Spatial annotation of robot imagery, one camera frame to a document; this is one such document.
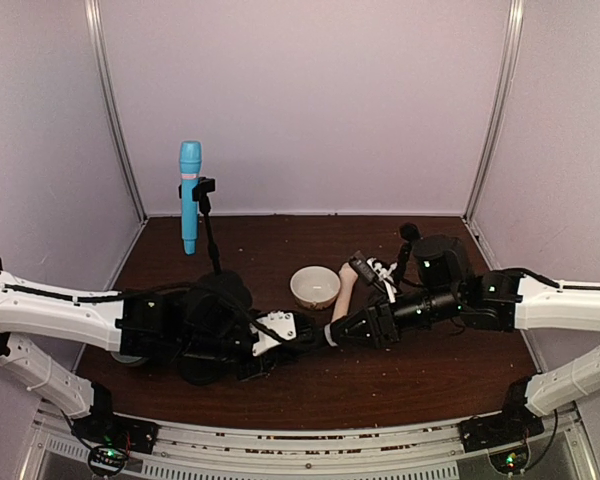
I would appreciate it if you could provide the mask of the black front microphone stand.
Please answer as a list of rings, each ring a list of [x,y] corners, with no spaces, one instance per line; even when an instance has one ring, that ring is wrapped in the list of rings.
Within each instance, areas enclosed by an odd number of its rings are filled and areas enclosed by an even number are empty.
[[[249,302],[250,294],[248,291],[244,291],[244,284],[240,276],[236,272],[224,270],[221,266],[220,251],[214,238],[210,216],[209,195],[215,190],[214,178],[199,176],[198,185],[193,191],[194,200],[198,202],[198,215],[202,214],[207,239],[207,253],[212,265],[212,272],[201,276],[198,282],[206,287],[217,289],[221,293],[233,295],[239,301]]]

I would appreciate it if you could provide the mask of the black microphone stand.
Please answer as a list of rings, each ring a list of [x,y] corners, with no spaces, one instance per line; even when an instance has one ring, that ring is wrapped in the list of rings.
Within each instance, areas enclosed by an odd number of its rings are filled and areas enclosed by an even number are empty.
[[[236,272],[224,270],[221,266],[220,251],[214,238],[210,216],[209,195],[215,190],[214,178],[199,176],[198,185],[193,191],[194,200],[198,202],[198,215],[202,214],[207,239],[207,253],[212,265],[212,272],[201,276],[198,282],[206,287],[217,289],[221,293],[233,295],[239,301],[249,302],[250,294],[248,291],[244,291],[244,284],[240,276]]]
[[[177,361],[180,377],[194,386],[207,386],[221,380],[230,368],[227,355],[211,352],[188,352]]]
[[[419,284],[407,279],[406,272],[413,243],[421,238],[419,228],[414,223],[404,223],[399,227],[398,233],[403,240],[403,244],[397,255],[396,268],[392,274],[393,280],[396,284],[404,283],[408,286],[418,288]]]

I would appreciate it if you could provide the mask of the blue microphone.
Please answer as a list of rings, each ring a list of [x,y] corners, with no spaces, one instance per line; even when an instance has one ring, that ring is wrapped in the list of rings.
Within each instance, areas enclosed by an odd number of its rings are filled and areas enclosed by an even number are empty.
[[[198,239],[198,202],[193,191],[198,185],[202,163],[202,149],[199,141],[184,141],[181,144],[180,197],[181,197],[181,236],[187,255],[196,253]]]

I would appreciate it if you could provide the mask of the black microphone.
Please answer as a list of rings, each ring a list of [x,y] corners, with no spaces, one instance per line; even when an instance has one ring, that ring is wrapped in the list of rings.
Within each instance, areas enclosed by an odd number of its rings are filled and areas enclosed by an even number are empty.
[[[338,347],[331,336],[329,325],[326,327],[312,327],[309,331],[301,334],[299,342],[304,351]]]

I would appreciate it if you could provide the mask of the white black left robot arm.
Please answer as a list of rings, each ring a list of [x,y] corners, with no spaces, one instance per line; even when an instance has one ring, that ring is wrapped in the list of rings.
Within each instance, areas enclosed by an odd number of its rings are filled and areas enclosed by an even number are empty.
[[[0,367],[72,420],[112,416],[112,395],[63,369],[30,334],[88,344],[133,365],[174,364],[195,386],[229,372],[240,380],[267,375],[326,344],[300,312],[253,309],[234,271],[146,290],[87,292],[26,281],[0,259]]]

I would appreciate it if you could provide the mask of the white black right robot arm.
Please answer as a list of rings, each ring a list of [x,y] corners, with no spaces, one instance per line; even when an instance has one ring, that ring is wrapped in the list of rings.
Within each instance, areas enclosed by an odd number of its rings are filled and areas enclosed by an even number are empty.
[[[458,318],[467,328],[499,332],[566,329],[600,333],[600,283],[549,279],[513,267],[473,272],[456,237],[403,237],[396,268],[383,273],[361,255],[349,264],[369,285],[385,289],[383,300],[324,329],[326,341],[385,348],[407,329],[428,328]],[[502,411],[513,417],[543,417],[600,390],[600,345],[547,373],[510,385]]]

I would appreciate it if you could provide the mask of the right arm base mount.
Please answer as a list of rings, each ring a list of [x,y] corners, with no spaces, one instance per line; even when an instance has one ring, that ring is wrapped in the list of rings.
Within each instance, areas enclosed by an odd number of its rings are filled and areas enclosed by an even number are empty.
[[[486,451],[497,473],[513,477],[532,466],[529,441],[545,428],[542,418],[524,406],[505,405],[499,412],[461,421],[458,431],[465,453]]]

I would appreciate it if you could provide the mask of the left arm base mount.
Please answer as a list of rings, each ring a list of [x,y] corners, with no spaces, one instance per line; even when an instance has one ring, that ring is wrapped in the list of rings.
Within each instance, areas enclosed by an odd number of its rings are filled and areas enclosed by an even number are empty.
[[[111,392],[98,383],[93,383],[92,389],[93,404],[86,417],[62,415],[71,434],[87,448],[91,473],[96,479],[110,479],[124,470],[132,453],[153,452],[159,426],[115,414]]]

